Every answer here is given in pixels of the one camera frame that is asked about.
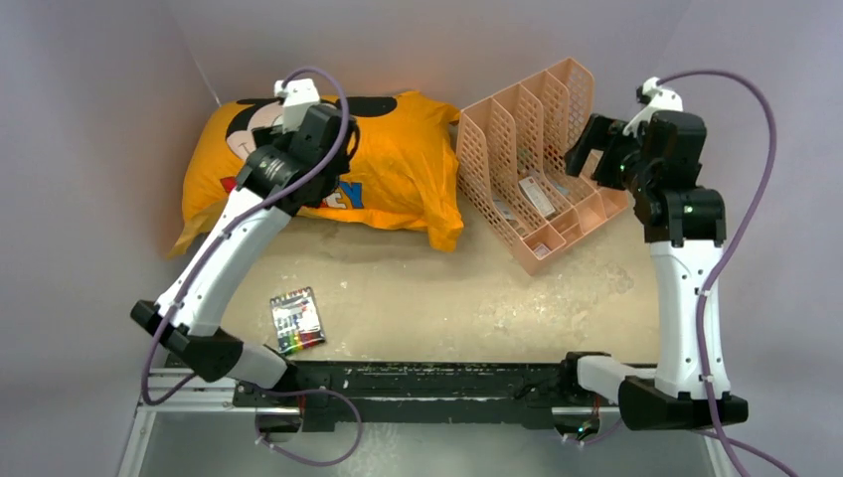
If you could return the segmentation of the peach plastic file organizer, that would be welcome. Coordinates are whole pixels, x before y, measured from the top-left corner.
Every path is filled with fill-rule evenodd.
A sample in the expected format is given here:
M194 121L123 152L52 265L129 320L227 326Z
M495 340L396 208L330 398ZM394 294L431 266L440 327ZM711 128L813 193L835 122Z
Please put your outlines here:
M515 261L535 275L568 249L619 216L629 205L623 192L588 176L593 153L579 177L565 173L565 154L592 111L594 78L573 58L521 79L462 109L455 153L457 185ZM534 177L557 209L543 218L518 181ZM512 228L492 202L503 200L520 222Z

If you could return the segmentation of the orange Mickey Mouse pillowcase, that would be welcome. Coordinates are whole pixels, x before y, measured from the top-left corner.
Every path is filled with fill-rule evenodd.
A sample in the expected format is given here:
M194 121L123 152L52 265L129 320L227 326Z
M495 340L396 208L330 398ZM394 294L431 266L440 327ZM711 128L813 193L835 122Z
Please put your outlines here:
M360 146L349 149L354 155L350 171L318 207L302 209L301 216L424 232L432 248L455 250L463 221L450 127L459 110L414 90L351 96L348 105L362 133ZM210 116L184 176L184 226L169 257L184 254L213 228L254 149L253 130L280 115L278 100L246 98L225 103Z

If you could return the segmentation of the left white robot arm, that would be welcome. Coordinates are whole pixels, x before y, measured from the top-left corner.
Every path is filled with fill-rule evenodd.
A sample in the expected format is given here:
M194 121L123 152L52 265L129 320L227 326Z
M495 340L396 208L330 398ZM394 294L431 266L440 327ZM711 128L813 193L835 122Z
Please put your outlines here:
M345 110L322 101L298 126L257 129L256 149L236 177L222 214L179 278L156 300L139 300L131 319L212 383L232 378L257 386L270 405L293 400L296 379L266 345L225 332L222 317L254 262L300 208L317 206L348 172L350 140L359 128Z

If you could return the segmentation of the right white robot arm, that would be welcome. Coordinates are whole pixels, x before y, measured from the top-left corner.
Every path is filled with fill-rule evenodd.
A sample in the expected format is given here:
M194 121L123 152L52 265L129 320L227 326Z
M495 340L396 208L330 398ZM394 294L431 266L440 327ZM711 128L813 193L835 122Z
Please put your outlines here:
M725 255L726 215L722 195L698 184L706 137L703 119L688 112L656 112L631 133L623 121L594 114L565 157L567 174L577 176L598 152L592 179L633 198L656 273L660 352L651 369L570 352L558 390L572 404L594 394L615 402L632 430L697 430L749 417L722 355L715 268Z

